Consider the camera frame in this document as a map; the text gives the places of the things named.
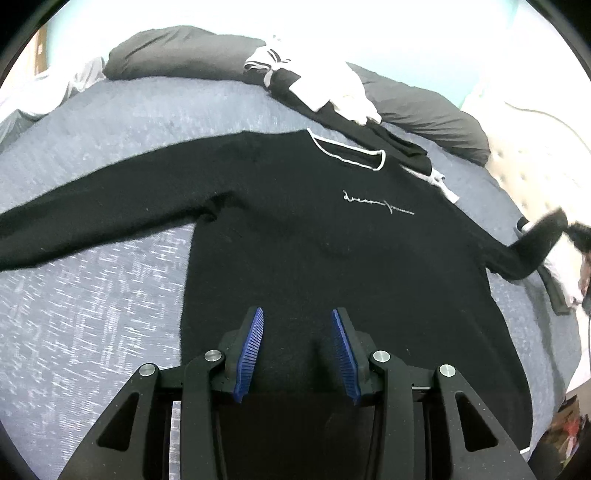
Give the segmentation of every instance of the bed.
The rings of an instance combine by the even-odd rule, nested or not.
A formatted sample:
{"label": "bed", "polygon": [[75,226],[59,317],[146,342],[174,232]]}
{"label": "bed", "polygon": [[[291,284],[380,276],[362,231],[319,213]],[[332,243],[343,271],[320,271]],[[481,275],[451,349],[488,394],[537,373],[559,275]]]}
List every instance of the bed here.
{"label": "bed", "polygon": [[[504,243],[522,213],[484,168],[420,144],[458,206]],[[0,212],[105,165],[192,138],[242,130],[315,133],[345,143],[256,85],[149,77],[104,80],[68,100],[0,154]],[[178,365],[191,225],[0,273],[0,420],[41,480],[53,480],[98,415],[144,362]],[[574,314],[556,316],[539,275],[489,274],[530,383],[531,446],[580,360]],[[178,410],[171,478],[178,478]]]}

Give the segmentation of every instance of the black bracket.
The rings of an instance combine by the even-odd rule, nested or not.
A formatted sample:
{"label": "black bracket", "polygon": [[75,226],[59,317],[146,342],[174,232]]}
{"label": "black bracket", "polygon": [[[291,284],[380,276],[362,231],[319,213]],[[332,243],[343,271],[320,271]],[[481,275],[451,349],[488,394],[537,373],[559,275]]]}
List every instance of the black bracket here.
{"label": "black bracket", "polygon": [[[356,332],[345,309],[337,311],[362,372],[359,408],[375,407],[366,480],[535,480],[460,372],[451,365],[436,371],[408,366]],[[59,480],[167,479],[172,404],[179,400],[181,479],[225,480],[216,405],[241,400],[231,374],[240,349],[232,345],[243,345],[246,330],[229,333],[218,350],[187,365],[165,370],[142,365],[92,426]]]}

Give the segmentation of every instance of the black clothing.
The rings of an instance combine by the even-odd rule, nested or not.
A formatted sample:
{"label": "black clothing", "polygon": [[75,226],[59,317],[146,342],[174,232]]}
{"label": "black clothing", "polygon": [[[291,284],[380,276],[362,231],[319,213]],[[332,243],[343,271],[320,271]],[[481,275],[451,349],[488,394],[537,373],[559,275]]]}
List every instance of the black clothing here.
{"label": "black clothing", "polygon": [[269,91],[273,98],[320,125],[342,133],[364,148],[382,149],[386,155],[395,158],[405,167],[423,175],[429,176],[431,174],[431,160],[427,157],[425,149],[397,137],[381,125],[368,122],[367,125],[361,126],[352,120],[347,120],[335,112],[330,102],[317,112],[312,111],[295,93],[289,90],[290,86],[299,78],[301,77],[297,73],[286,69],[279,69],[273,73],[269,85]]}
{"label": "black clothing", "polygon": [[319,143],[243,132],[102,168],[0,215],[0,269],[192,218],[183,363],[256,305],[265,334],[251,392],[339,391],[330,312],[343,306],[408,365],[454,365],[528,446],[528,383],[485,267],[510,280],[534,271],[564,213],[506,247],[393,158],[380,168],[380,155]]}

